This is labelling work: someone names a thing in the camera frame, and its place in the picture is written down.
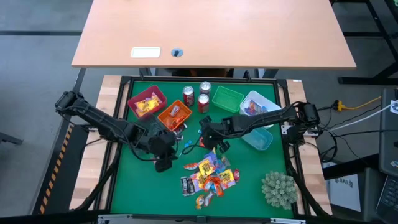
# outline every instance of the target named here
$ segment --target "concrete floor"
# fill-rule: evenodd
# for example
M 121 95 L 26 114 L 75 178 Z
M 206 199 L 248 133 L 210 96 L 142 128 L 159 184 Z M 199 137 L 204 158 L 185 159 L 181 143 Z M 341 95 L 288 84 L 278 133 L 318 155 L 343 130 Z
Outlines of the concrete floor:
M 388 32 L 397 31 L 397 24 L 382 1 L 373 1 Z M 0 0 L 0 30 L 82 30 L 91 0 Z M 370 13 L 362 4 L 333 6 L 343 31 L 375 31 Z M 70 64 L 79 37 L 16 37 L 0 36 L 0 131 L 24 140 L 21 146 L 0 144 L 0 217 L 30 213 L 60 117 L 54 103 L 62 92 L 70 90 L 78 69 Z M 338 76 L 370 77 L 392 63 L 392 55 L 382 39 L 347 39 L 356 61 L 356 70 L 280 70 L 276 78 L 303 80 L 307 100 L 318 107 L 328 106 L 335 99 L 347 106 L 360 105 L 381 94 L 383 86 L 339 85 Z M 244 70 L 238 70 L 238 76 Z M 81 92 L 96 103 L 103 75 L 137 75 L 137 69 L 89 69 Z M 331 124 L 362 111 L 332 112 Z M 328 111 L 320 113 L 325 123 Z M 379 117 L 350 126 L 336 133 L 379 129 Z M 346 138 L 359 156 L 378 151 L 378 134 Z M 317 144 L 321 151 L 332 146 L 327 135 Z M 350 161 L 355 156 L 339 141 L 336 157 Z

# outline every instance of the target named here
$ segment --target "wooden desk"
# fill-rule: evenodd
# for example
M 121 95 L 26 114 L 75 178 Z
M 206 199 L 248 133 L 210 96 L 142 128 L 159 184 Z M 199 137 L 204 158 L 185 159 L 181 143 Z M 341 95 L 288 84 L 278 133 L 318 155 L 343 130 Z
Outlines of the wooden desk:
M 94 0 L 72 66 L 356 67 L 329 0 Z
M 113 115 L 115 101 L 119 91 L 121 77 L 120 76 L 105 76 L 101 90 L 99 92 L 98 102 L 96 107 L 105 111 L 107 114 Z M 287 80 L 289 98 L 293 101 L 305 101 L 305 93 L 302 82 L 300 80 Z M 124 88 L 124 93 L 121 101 L 121 108 L 119 117 L 122 118 L 124 105 L 127 98 L 127 89 Z M 281 102 L 284 102 L 284 93 L 282 89 L 279 90 Z M 87 142 L 98 139 L 98 133 L 89 133 Z M 316 144 L 315 140 L 310 137 L 305 137 L 306 142 Z M 70 208 L 76 208 L 84 199 L 90 194 L 95 187 L 100 177 L 101 166 L 103 164 L 104 152 L 106 142 L 100 141 L 86 147 L 83 159 L 80 165 L 78 178 L 76 180 L 75 190 L 73 193 Z M 112 153 L 109 158 L 113 160 L 113 152 L 116 150 L 116 144 L 113 144 Z M 322 206 L 322 208 L 331 214 L 330 202 L 323 179 L 322 167 L 318 157 L 318 151 L 311 145 L 300 146 L 300 155 L 302 161 L 302 168 L 305 177 L 305 183 L 315 200 Z M 104 208 L 108 193 L 108 185 L 105 186 L 101 198 L 100 208 Z M 303 203 L 301 196 L 298 197 L 298 211 L 304 214 Z

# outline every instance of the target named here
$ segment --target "red soda can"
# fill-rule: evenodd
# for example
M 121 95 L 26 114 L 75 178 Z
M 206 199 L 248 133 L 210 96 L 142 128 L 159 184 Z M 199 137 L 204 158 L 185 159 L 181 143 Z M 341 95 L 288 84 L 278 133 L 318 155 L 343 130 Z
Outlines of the red soda can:
M 210 100 L 206 94 L 201 94 L 198 97 L 198 111 L 199 113 L 207 113 L 209 111 Z
M 182 98 L 187 106 L 192 106 L 195 103 L 195 92 L 192 86 L 186 86 L 182 89 Z
M 211 84 L 210 82 L 204 81 L 200 84 L 200 94 L 206 94 L 210 97 L 210 90 L 211 90 Z

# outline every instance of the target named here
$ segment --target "yellow cable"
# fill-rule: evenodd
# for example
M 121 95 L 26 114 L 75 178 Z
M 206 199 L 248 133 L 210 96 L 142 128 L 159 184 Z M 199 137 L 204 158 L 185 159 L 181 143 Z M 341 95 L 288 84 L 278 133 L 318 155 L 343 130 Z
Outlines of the yellow cable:
M 366 105 L 368 105 L 368 104 L 371 104 L 371 103 L 373 103 L 373 102 L 375 102 L 376 100 L 380 100 L 381 99 L 381 96 L 379 96 L 379 97 L 377 97 L 377 98 L 375 98 L 375 99 L 373 99 L 373 100 L 371 100 L 371 101 L 369 101 L 369 102 L 367 102 L 367 103 L 364 103 L 364 104 L 362 104 L 362 105 L 359 105 L 359 106 L 356 106 L 356 107 L 353 107 L 353 108 L 350 108 L 350 107 L 347 107 L 347 106 L 345 106 L 344 104 L 343 104 L 343 102 L 341 102 L 341 100 L 339 100 L 338 101 L 338 111 L 341 111 L 341 110 L 356 110 L 356 109 L 359 109 L 359 108 L 361 108 L 361 107 L 364 107 L 364 106 L 366 106 Z

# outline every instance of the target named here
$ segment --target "green basket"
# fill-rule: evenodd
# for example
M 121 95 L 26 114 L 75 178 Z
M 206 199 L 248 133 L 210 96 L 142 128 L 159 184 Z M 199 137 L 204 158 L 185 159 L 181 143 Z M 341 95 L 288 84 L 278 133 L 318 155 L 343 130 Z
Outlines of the green basket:
M 243 94 L 230 90 L 229 88 L 219 86 L 212 102 L 224 110 L 236 113 L 239 111 L 242 100 Z

